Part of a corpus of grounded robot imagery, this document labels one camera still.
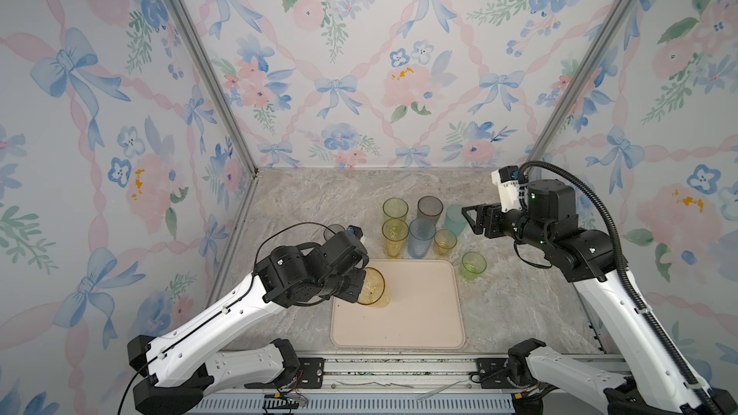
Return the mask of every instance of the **gray marble surface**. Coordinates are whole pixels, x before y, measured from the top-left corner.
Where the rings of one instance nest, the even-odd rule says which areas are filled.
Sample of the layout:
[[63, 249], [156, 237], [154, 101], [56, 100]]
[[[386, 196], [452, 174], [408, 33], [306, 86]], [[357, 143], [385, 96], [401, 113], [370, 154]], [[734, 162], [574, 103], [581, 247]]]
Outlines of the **gray marble surface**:
[[[246, 229], [226, 273], [224, 290], [253, 269], [256, 248], [268, 236], [301, 221], [360, 226], [371, 258], [386, 258], [382, 246], [382, 204], [392, 197], [410, 206], [415, 217], [418, 199], [440, 198], [445, 206], [499, 202], [489, 171], [447, 170], [268, 170], [261, 176]], [[444, 214], [438, 227], [443, 224]], [[323, 229], [298, 226], [268, 242], [259, 258], [280, 244], [322, 243]], [[457, 352], [507, 352], [536, 337], [564, 353], [597, 352], [587, 317], [574, 288], [556, 269], [537, 270], [522, 263], [508, 238], [475, 236], [468, 228], [449, 261], [455, 266], [466, 251], [487, 259], [487, 271], [473, 283], [457, 279], [466, 343]], [[542, 262], [542, 254], [521, 247], [521, 255]], [[434, 258], [429, 252], [428, 258]], [[410, 258], [407, 249], [401, 258]], [[275, 338], [289, 338], [298, 351], [337, 351], [330, 339], [332, 301], [316, 307], [293, 307], [247, 330], [226, 349], [251, 349]]]

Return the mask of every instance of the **black cable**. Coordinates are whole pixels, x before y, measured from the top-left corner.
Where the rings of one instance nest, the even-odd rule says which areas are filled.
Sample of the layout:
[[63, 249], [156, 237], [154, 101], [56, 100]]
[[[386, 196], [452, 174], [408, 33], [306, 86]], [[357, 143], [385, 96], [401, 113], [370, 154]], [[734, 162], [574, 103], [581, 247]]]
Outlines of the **black cable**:
[[552, 264], [546, 265], [546, 264], [531, 263], [530, 261], [528, 261], [526, 259], [523, 259], [520, 256], [520, 253], [518, 253], [518, 251], [517, 251], [517, 246], [518, 245], [522, 245], [522, 244], [521, 243], [518, 243], [517, 240], [516, 241], [513, 241], [512, 248], [515, 250], [515, 254], [517, 255], [518, 258], [520, 258], [520, 261], [521, 262], [523, 262], [525, 264], [529, 264], [530, 266], [535, 267], [535, 268], [538, 268], [540, 270], [549, 270], [549, 269], [552, 268], [552, 266], [553, 266]]
[[[252, 274], [251, 274], [251, 284], [249, 284], [248, 290], [246, 290], [246, 293], [244, 295], [241, 295], [240, 297], [238, 297], [238, 299], [236, 301], [233, 301], [231, 304], [229, 304], [228, 306], [226, 306], [224, 309], [230, 309], [234, 304], [236, 304], [238, 301], [243, 300], [246, 297], [246, 295], [248, 295], [251, 292], [251, 289], [254, 287], [254, 278], [256, 277], [256, 263], [258, 263], [258, 261], [259, 261], [259, 251], [264, 246], [264, 244], [266, 244], [268, 241], [272, 240], [274, 237], [279, 236], [284, 231], [287, 231], [289, 229], [292, 229], [293, 227], [301, 226], [301, 225], [318, 225], [318, 226], [323, 226], [325, 229], [328, 229], [331, 233], [336, 234], [336, 231], [333, 231], [328, 226], [323, 225], [322, 223], [315, 223], [315, 222], [312, 222], [312, 221], [303, 221], [303, 222], [300, 222], [300, 223], [296, 223], [296, 224], [294, 224], [292, 226], [285, 227], [281, 231], [276, 232], [276, 233], [272, 234], [271, 236], [269, 236], [268, 238], [266, 238], [264, 240], [264, 242], [262, 242], [261, 245], [259, 245], [259, 248], [256, 249], [256, 256], [254, 257], [254, 267], [252, 269]], [[166, 354], [167, 351], [171, 350], [174, 346], [177, 346], [178, 344], [180, 344], [185, 338], [187, 338], [190, 335], [192, 335], [193, 333], [197, 332], [199, 329], [201, 329], [205, 324], [207, 324], [211, 320], [217, 318], [222, 312], [223, 312], [223, 309], [218, 310], [215, 314], [213, 314], [208, 319], [206, 319], [202, 324], [200, 324], [197, 327], [195, 327], [193, 330], [191, 330], [185, 336], [183, 336], [182, 338], [180, 338], [178, 341], [175, 341], [173, 344], [171, 344], [168, 348], [166, 348], [162, 352], [164, 354]], [[153, 359], [151, 359], [145, 365], [143, 365], [143, 367], [141, 367], [140, 369], [138, 369], [138, 372], [134, 373], [133, 378], [131, 378], [131, 381], [128, 383], [128, 386], [125, 388], [125, 391], [123, 392], [123, 397], [120, 398], [120, 406], [118, 407], [118, 415], [120, 415], [120, 411], [123, 409], [123, 401], [125, 401], [125, 396], [128, 393], [128, 390], [131, 388], [131, 385], [134, 383], [134, 379], [136, 378], [136, 375], [138, 375], [139, 373], [141, 373], [141, 371], [143, 369], [145, 369], [153, 361], [155, 361], [157, 357], [158, 357], [158, 355], [154, 356]]]
[[[546, 169], [552, 171], [555, 174], [558, 174], [560, 177], [570, 181], [573, 185], [579, 188], [582, 193], [587, 196], [587, 198], [594, 204], [595, 208], [597, 208], [597, 212], [604, 220], [604, 225], [607, 227], [607, 233], [610, 235], [610, 241], [613, 243], [615, 271], [618, 273], [618, 279], [620, 280], [623, 289], [628, 294], [628, 297], [632, 300], [636, 309], [646, 311], [641, 314], [643, 316], [643, 319], [647, 322], [647, 324], [649, 324], [651, 330], [654, 332], [661, 345], [667, 351], [667, 354], [674, 361], [674, 364], [679, 369], [679, 373], [682, 374], [689, 385], [698, 384], [699, 381], [695, 377], [695, 374], [692, 373], [689, 365], [677, 350], [674, 342], [672, 342], [672, 339], [669, 338], [667, 333], [661, 327], [661, 324], [648, 310], [649, 307], [646, 304], [646, 301], [643, 300], [643, 298], [641, 297], [641, 294], [638, 293], [638, 291], [633, 287], [632, 283], [630, 283], [630, 279], [628, 279], [627, 275], [628, 262], [623, 256], [623, 247], [620, 244], [620, 235], [618, 234], [618, 228], [615, 226], [615, 221], [610, 215], [610, 212], [604, 206], [604, 203], [602, 203], [597, 194], [595, 194], [594, 191], [589, 188], [589, 186], [584, 184], [584, 182], [579, 180], [576, 176], [562, 169], [561, 167], [555, 166], [554, 164], [548, 162], [528, 161], [526, 163], [523, 163], [518, 169], [517, 177], [518, 183], [521, 185], [521, 189], [523, 189], [524, 185], [528, 182], [528, 177], [523, 173], [523, 171], [529, 169], [530, 167], [540, 167], [541, 169]], [[521, 196], [519, 196], [519, 198], [520, 206], [525, 210], [527, 207], [525, 207], [524, 199]], [[721, 410], [717, 408], [715, 402], [712, 400], [712, 398], [710, 398], [710, 396], [705, 392], [704, 389], [694, 388], [692, 389], [692, 391], [695, 392], [697, 398], [706, 406], [707, 410], [710, 413], [712, 413], [713, 415], [722, 415]]]
[[134, 373], [134, 376], [131, 377], [131, 381], [128, 382], [128, 386], [125, 387], [125, 391], [123, 392], [123, 396], [120, 398], [120, 405], [118, 405], [118, 415], [120, 415], [120, 411], [123, 410], [123, 401], [125, 401], [125, 396], [128, 394], [128, 390], [131, 389], [131, 385], [134, 384], [134, 380], [136, 377], [141, 373], [143, 369], [145, 369], [149, 364], [151, 364], [153, 361], [156, 360], [158, 356], [154, 356], [150, 361], [148, 361], [146, 364], [141, 365], [141, 368]]

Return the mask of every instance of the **clear plastic cup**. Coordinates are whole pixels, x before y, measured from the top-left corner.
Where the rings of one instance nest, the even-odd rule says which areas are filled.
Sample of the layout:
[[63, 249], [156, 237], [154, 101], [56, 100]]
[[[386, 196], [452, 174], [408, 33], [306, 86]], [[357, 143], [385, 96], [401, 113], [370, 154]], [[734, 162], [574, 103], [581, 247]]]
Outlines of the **clear plastic cup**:
[[451, 250], [456, 247], [456, 234], [448, 229], [439, 229], [433, 238], [433, 251], [443, 259], [448, 259]]
[[441, 212], [444, 211], [444, 203], [434, 196], [425, 196], [418, 201], [417, 218], [428, 218], [435, 225], [438, 223]]
[[435, 236], [435, 223], [428, 218], [415, 218], [411, 222], [411, 235], [408, 238], [407, 252], [412, 258], [420, 259], [425, 257], [433, 244]]
[[390, 258], [397, 258], [402, 254], [402, 249], [407, 241], [410, 228], [400, 218], [390, 218], [382, 225], [384, 236], [384, 253]]
[[373, 267], [365, 267], [364, 285], [356, 303], [374, 308], [386, 307], [392, 298], [384, 276]]
[[448, 229], [449, 231], [453, 232], [453, 234], [456, 234], [456, 236], [460, 236], [461, 233], [464, 232], [464, 229], [466, 229], [466, 226], [469, 224], [466, 222], [466, 219], [461, 214], [461, 206], [458, 204], [454, 204], [446, 209], [446, 218], [444, 219], [444, 229]]
[[389, 198], [385, 200], [382, 206], [384, 221], [390, 218], [398, 218], [404, 221], [405, 217], [407, 217], [408, 208], [407, 202], [400, 198]]
[[461, 258], [459, 275], [466, 281], [474, 281], [487, 269], [487, 260], [477, 252], [466, 252]]

